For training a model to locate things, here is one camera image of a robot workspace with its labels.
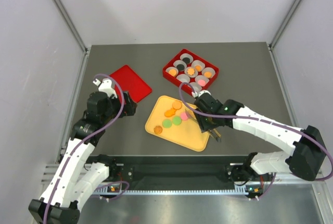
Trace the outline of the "pink round cookie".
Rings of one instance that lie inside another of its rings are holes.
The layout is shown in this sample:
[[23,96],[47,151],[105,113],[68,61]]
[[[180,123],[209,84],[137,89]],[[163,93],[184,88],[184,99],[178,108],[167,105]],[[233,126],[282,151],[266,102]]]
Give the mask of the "pink round cookie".
[[180,114],[180,118],[181,118],[183,121],[188,120],[188,115],[187,115],[187,113],[186,113],[186,112],[182,112],[182,113]]
[[198,80],[198,84],[200,84],[201,86],[205,86],[206,82],[205,80]]

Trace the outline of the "red lid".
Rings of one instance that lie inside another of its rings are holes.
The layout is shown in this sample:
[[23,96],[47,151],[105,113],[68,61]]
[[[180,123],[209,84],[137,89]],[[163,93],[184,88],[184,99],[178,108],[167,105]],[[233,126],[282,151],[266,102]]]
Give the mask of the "red lid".
[[118,82],[124,92],[128,91],[136,103],[152,93],[152,88],[129,65],[122,66],[111,73],[110,77]]

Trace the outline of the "black sandwich cookie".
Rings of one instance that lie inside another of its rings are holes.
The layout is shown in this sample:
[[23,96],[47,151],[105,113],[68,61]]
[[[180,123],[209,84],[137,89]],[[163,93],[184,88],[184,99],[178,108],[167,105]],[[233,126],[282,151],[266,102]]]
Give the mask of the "black sandwich cookie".
[[182,59],[182,61],[185,62],[185,63],[187,63],[187,64],[190,63],[190,59],[188,57],[184,57]]
[[176,66],[178,70],[182,71],[184,70],[184,66],[182,64],[179,64]]

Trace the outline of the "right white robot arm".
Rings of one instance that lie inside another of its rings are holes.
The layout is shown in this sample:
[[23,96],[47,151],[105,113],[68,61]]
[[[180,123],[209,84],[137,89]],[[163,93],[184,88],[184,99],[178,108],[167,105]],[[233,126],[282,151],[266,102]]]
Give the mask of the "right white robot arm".
[[232,99],[221,103],[210,92],[193,93],[195,117],[201,131],[229,127],[252,134],[280,150],[272,153],[253,152],[241,171],[249,180],[266,173],[291,173],[306,181],[314,181],[326,157],[320,131],[313,126],[305,129],[284,125],[264,117]]

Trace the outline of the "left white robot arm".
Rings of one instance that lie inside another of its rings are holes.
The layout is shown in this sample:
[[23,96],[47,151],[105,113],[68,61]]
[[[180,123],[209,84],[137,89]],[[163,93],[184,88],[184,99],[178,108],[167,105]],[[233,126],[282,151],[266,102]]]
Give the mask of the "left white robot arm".
[[77,223],[83,206],[101,184],[122,184],[120,166],[114,158],[98,155],[80,176],[88,158],[110,122],[136,112],[127,91],[118,98],[113,92],[94,92],[87,100],[83,117],[74,124],[66,152],[49,186],[28,207],[37,223]]

